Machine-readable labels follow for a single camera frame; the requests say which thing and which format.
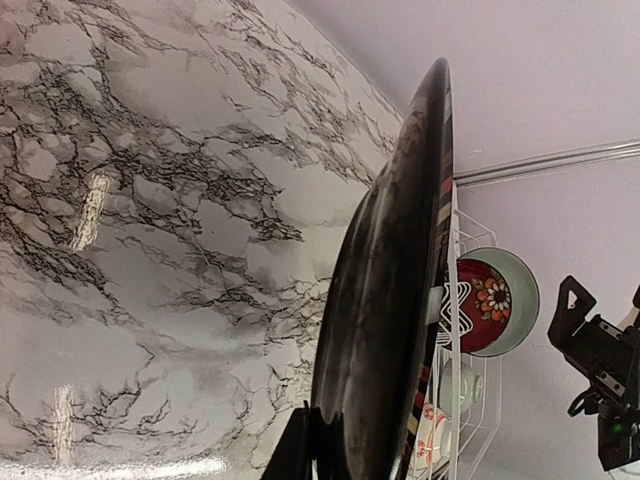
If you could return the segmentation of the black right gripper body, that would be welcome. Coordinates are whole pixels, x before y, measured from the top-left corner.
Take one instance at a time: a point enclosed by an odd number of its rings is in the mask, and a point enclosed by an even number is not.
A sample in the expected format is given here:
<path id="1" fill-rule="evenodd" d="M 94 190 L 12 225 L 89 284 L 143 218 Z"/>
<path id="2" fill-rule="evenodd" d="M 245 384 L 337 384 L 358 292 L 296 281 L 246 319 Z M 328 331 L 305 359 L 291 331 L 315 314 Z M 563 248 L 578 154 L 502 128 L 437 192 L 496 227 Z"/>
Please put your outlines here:
<path id="1" fill-rule="evenodd" d="M 596 314 L 564 341 L 564 356 L 602 399 L 614 405 L 639 404 L 638 334 Z"/>

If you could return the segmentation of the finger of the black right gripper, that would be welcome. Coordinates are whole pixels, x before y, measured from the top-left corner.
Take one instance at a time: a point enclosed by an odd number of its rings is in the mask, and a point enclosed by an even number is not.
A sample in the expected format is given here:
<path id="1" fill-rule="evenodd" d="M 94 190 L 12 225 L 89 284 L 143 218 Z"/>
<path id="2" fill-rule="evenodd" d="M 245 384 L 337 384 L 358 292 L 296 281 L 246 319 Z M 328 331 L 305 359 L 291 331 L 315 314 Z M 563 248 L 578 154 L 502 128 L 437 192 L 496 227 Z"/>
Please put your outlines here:
<path id="1" fill-rule="evenodd" d="M 555 313 L 548 330 L 551 344 L 564 355 L 592 355 L 597 326 L 587 319 L 596 299 L 573 276 L 559 286 Z"/>

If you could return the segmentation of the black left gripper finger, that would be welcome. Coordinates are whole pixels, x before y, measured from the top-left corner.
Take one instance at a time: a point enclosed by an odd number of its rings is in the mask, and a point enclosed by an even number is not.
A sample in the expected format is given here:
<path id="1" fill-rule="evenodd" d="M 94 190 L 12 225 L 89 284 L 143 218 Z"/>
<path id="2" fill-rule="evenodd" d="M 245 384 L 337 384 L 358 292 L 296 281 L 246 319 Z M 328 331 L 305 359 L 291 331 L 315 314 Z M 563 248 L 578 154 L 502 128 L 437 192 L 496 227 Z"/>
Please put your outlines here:
<path id="1" fill-rule="evenodd" d="M 292 411 L 261 480 L 309 480 L 312 478 L 311 409 Z"/>

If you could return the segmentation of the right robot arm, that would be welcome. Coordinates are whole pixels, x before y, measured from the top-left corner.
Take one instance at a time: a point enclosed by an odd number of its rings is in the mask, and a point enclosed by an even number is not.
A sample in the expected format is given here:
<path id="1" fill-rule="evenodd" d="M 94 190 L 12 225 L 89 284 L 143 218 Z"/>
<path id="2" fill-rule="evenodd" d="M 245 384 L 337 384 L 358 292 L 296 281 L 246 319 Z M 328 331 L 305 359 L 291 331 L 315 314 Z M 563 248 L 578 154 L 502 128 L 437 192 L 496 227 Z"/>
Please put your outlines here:
<path id="1" fill-rule="evenodd" d="M 598 458 L 610 472 L 639 460 L 639 315 L 624 328 L 587 314 L 597 300 L 573 276 L 559 286 L 548 330 L 553 347 L 589 381 L 568 415 L 595 415 Z"/>

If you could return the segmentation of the black striped rim plate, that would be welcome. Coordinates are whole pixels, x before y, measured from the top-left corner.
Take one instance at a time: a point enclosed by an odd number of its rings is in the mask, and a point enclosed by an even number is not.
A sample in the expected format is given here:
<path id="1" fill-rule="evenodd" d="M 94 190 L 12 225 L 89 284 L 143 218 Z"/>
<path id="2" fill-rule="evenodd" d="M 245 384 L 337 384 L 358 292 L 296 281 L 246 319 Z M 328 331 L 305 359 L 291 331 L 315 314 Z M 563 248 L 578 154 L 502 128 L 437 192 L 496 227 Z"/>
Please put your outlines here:
<path id="1" fill-rule="evenodd" d="M 452 215 L 450 66 L 420 83 L 392 158 L 364 195 L 329 287 L 311 391 L 322 479 L 399 479 L 435 343 Z"/>

